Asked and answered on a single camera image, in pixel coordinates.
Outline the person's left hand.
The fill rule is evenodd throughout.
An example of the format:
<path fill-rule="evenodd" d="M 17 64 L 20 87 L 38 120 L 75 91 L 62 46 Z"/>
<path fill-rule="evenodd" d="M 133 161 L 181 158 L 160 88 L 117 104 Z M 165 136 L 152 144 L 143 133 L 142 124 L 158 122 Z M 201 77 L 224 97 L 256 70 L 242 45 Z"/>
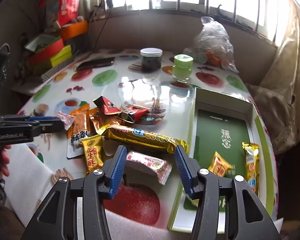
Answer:
<path fill-rule="evenodd" d="M 10 158 L 6 152 L 6 150 L 11 149 L 11 145 L 1 146 L 0 152 L 0 180 L 2 180 L 3 176 L 9 177 L 10 172 L 8 169 L 8 164 L 10 163 Z"/>

